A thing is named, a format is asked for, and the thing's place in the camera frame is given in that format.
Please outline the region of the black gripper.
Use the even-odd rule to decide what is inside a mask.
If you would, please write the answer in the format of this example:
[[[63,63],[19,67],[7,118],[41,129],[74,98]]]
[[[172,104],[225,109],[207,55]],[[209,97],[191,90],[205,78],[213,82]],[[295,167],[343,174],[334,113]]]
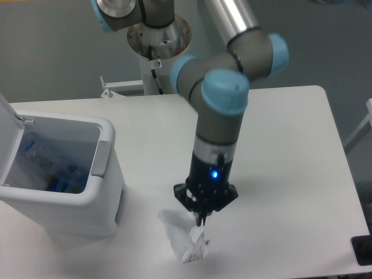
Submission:
[[[196,225],[206,224],[213,211],[219,212],[238,198],[233,184],[229,184],[232,160],[220,164],[207,163],[192,154],[191,168],[186,184],[173,187],[175,198],[189,211],[196,214]],[[204,201],[204,212],[199,200]]]

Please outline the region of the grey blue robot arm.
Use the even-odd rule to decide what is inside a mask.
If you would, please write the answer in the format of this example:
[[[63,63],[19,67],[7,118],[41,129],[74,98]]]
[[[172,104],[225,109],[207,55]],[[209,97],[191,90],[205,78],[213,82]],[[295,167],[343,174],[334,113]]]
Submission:
[[[226,52],[208,60],[186,55],[191,40],[187,22],[175,13],[173,1],[92,1],[106,32],[127,29],[131,48],[149,61],[156,93],[164,94],[156,63],[175,59],[169,77],[176,93],[197,112],[191,167],[174,195],[206,222],[238,196],[229,175],[250,83],[285,70],[289,50],[278,34],[266,34],[248,1],[205,1],[226,45]]]

